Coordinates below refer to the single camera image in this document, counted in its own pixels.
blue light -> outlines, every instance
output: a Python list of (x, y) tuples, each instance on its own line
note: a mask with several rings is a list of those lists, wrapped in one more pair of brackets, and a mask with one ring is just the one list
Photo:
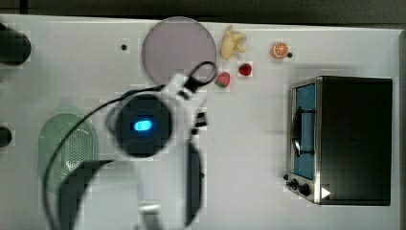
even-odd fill
[(148, 131), (152, 127), (151, 121), (139, 121), (134, 125), (136, 131)]

toy food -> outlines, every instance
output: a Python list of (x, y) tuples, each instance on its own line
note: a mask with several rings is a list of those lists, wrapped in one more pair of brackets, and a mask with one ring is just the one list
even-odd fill
[(215, 84), (220, 88), (225, 88), (229, 85), (230, 79), (230, 74), (227, 72), (223, 72), (217, 77), (217, 79), (215, 80)]
[(282, 59), (286, 57), (287, 55), (287, 45), (279, 42), (271, 46), (271, 56), (274, 57), (275, 59)]
[(238, 42), (243, 38), (246, 38), (245, 34), (243, 33), (233, 34), (233, 26), (229, 26), (226, 33), (224, 34), (223, 44), (221, 46), (221, 55), (225, 60), (230, 59), (234, 50), (240, 53), (245, 52), (244, 48), (242, 48), (241, 43)]
[(239, 66), (238, 71), (243, 76), (250, 76), (252, 69), (253, 67), (250, 64), (244, 63)]

black microwave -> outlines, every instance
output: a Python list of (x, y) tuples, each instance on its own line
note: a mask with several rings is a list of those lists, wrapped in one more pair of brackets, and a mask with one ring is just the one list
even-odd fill
[(391, 204), (391, 79), (326, 77), (295, 83), (287, 188), (320, 205)]

toy banana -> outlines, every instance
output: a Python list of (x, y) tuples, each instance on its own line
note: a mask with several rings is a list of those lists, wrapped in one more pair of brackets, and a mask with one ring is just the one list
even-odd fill
[(241, 43), (238, 42), (243, 38), (246, 38), (245, 34), (243, 33), (233, 34), (233, 26), (229, 26), (226, 33), (224, 34), (223, 45), (221, 47), (221, 55), (223, 56), (224, 59), (226, 60), (230, 59), (234, 50), (240, 53), (245, 52)]

black cable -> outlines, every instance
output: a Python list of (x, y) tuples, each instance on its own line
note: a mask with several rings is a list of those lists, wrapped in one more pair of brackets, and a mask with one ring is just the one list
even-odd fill
[(196, 67), (194, 67), (194, 68), (191, 70), (191, 72), (188, 74), (189, 77), (193, 78), (193, 74), (194, 74), (198, 69), (200, 69), (200, 67), (202, 67), (203, 65), (208, 65), (208, 64), (213, 66), (212, 73), (214, 73), (214, 76), (213, 76), (210, 80), (208, 80), (208, 81), (206, 81), (206, 82), (201, 82), (201, 81), (196, 80), (196, 81), (199, 82), (199, 87), (205, 86), (205, 85), (211, 83), (211, 82), (215, 79), (215, 77), (216, 77), (216, 72), (217, 72), (217, 67), (215, 66), (215, 63), (212, 62), (212, 61), (203, 61), (203, 62), (200, 62), (200, 64), (198, 64)]
[(51, 205), (48, 201), (48, 193), (47, 193), (47, 188), (48, 188), (48, 178), (49, 178), (49, 174), (51, 172), (51, 168), (54, 165), (55, 161), (56, 161), (56, 157), (57, 157), (57, 153), (60, 151), (60, 149), (65, 145), (66, 140), (72, 135), (72, 133), (84, 122), (86, 121), (90, 116), (92, 116), (93, 114), (95, 114), (97, 111), (101, 110), (102, 108), (108, 106), (109, 104), (114, 104), (116, 102), (120, 102), (122, 100), (124, 100), (125, 98), (136, 94), (136, 93), (141, 93), (141, 92), (146, 92), (146, 91), (159, 91), (164, 87), (164, 85), (160, 85), (160, 86), (156, 86), (156, 87), (152, 87), (152, 88), (147, 88), (147, 89), (141, 89), (141, 90), (130, 90), (126, 93), (124, 93), (120, 98), (111, 100), (107, 103), (104, 103), (102, 105), (100, 105), (99, 107), (93, 109), (91, 112), (89, 112), (88, 114), (86, 114), (86, 116), (84, 116), (82, 119), (80, 119), (80, 121), (78, 121), (70, 130), (69, 132), (65, 135), (65, 137), (62, 139), (62, 141), (59, 143), (59, 145), (57, 146), (56, 150), (54, 151), (50, 162), (48, 163), (47, 169), (45, 170), (45, 174), (44, 174), (44, 188), (42, 190), (42, 202), (43, 202), (43, 206), (45, 209), (45, 215), (48, 219), (48, 221), (51, 224), (51, 229), (53, 230), (57, 230), (60, 229), (53, 216), (52, 216), (52, 212), (51, 212)]

